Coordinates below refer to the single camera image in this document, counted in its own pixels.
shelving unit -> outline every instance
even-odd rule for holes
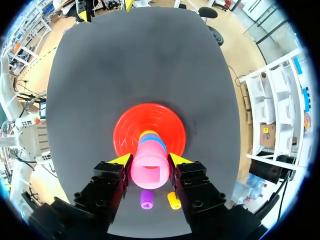
[[[34,0],[30,2],[9,30],[7,39],[2,47],[1,57],[9,57],[11,71],[14,74],[19,75],[24,67],[31,65],[38,57],[36,54],[37,47],[52,30],[49,26],[51,20],[47,16],[48,12],[44,14],[52,2],[52,0]],[[46,28],[46,31],[38,36],[38,43],[30,50],[27,45],[38,35],[43,27]]]
[[[301,48],[240,78],[246,83],[252,108],[253,148],[248,158],[299,170],[308,166],[317,122],[312,62]],[[274,147],[261,145],[261,124],[275,124]],[[259,156],[261,151],[270,153]],[[277,161],[293,157],[293,163]]]

red disc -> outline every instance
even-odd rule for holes
[[[180,118],[157,103],[131,107],[118,120],[113,131],[113,147],[118,157],[136,154],[140,134],[152,130],[159,134],[167,153],[181,156],[186,145],[186,131]]]

black chair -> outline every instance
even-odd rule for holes
[[[207,18],[215,19],[218,17],[218,13],[214,9],[206,6],[200,7],[198,13],[200,17],[206,18],[205,23],[207,23]],[[218,45],[221,46],[222,44],[224,44],[224,38],[222,37],[222,35],[215,28],[208,25],[207,27],[211,31]]]

yellow block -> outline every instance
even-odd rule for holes
[[[115,163],[117,163],[117,164],[123,164],[123,166],[126,166],[128,160],[129,160],[130,155],[131,155],[131,153],[128,153],[128,154],[126,154],[126,155],[123,155],[123,156],[118,157],[118,158],[116,158],[116,159],[113,159],[113,160],[111,160],[111,161],[108,161],[107,163],[108,163],[108,164],[115,164]]]
[[[187,160],[181,156],[178,156],[178,155],[175,155],[174,153],[170,152],[169,153],[171,158],[172,158],[172,161],[175,165],[175,167],[177,167],[178,164],[182,164],[182,163],[186,163],[186,164],[192,164],[193,161],[190,161],[190,160]]]
[[[82,18],[86,23],[88,23],[87,11],[79,12],[78,15],[79,15],[79,17]]]
[[[127,13],[130,11],[133,3],[134,3],[134,0],[124,0],[124,6]]]
[[[155,135],[158,135],[158,136],[159,136],[159,134],[158,134],[157,132],[152,131],[152,130],[148,130],[148,131],[144,131],[143,133],[140,134],[139,140],[140,140],[140,138],[142,138],[142,137],[143,137],[144,135],[146,135],[146,134],[155,134]]]
[[[177,199],[176,194],[174,191],[170,192],[167,196],[170,207],[173,210],[178,210],[181,208],[181,202],[179,199]]]

purple cylinder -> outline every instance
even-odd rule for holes
[[[154,193],[150,190],[143,190],[140,194],[140,205],[145,210],[152,209],[154,206]]]

